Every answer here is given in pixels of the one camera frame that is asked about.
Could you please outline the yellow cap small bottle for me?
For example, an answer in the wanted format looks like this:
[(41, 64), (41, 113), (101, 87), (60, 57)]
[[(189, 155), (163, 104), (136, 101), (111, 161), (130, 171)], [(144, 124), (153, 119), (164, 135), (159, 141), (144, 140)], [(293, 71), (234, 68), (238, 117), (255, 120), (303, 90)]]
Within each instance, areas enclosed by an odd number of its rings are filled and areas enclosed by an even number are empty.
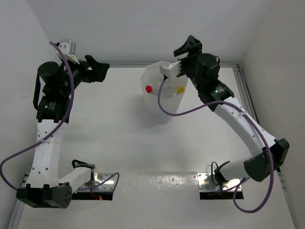
[(182, 94), (185, 91), (185, 88), (183, 86), (177, 87), (177, 93)]

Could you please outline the red cap plastic bottle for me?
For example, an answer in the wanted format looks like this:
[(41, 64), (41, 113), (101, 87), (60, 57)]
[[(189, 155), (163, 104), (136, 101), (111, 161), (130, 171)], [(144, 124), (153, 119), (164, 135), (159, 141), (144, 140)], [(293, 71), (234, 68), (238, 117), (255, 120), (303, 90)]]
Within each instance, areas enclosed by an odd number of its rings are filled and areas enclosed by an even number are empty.
[(146, 86), (145, 90), (146, 90), (147, 93), (152, 93), (153, 92), (153, 88), (150, 85)]

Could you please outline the clear unlabelled plastic bottle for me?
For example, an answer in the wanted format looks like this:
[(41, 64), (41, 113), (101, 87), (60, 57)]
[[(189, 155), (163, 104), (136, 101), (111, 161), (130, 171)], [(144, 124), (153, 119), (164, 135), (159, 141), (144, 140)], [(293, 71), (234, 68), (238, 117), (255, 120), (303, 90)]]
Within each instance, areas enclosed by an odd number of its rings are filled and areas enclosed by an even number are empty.
[[(155, 82), (151, 84), (152, 94), (158, 96), (162, 82)], [(165, 82), (162, 86), (160, 97), (161, 98), (172, 98), (177, 95), (177, 87), (170, 83)]]

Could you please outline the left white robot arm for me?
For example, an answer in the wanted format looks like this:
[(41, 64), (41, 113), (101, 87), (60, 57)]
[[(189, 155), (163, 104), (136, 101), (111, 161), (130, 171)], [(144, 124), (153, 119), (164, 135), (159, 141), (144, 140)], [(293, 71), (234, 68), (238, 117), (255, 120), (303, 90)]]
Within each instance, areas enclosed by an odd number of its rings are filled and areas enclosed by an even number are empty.
[(103, 82), (110, 67), (86, 55), (84, 61), (68, 67), (45, 62), (38, 67), (34, 106), (37, 110), (37, 141), (31, 171), (16, 197), (33, 208), (67, 208), (73, 193), (92, 182), (94, 164), (73, 160), (73, 171), (59, 178), (61, 142), (69, 122), (71, 86)]

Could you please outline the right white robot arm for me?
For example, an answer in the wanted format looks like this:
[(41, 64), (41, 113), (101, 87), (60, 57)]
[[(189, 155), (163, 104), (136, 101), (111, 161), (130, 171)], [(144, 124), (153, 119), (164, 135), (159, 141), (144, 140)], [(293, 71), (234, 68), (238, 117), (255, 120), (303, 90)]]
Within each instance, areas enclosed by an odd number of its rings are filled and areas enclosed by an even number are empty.
[(277, 170), (289, 150), (286, 139), (276, 139), (242, 108), (233, 91), (221, 82), (220, 59), (202, 52), (202, 43), (190, 35), (182, 47), (174, 52), (181, 58), (179, 75), (186, 75), (193, 83), (202, 103), (221, 117), (242, 139), (252, 155), (249, 159), (227, 161), (214, 170), (218, 185), (231, 179), (251, 178), (263, 181)]

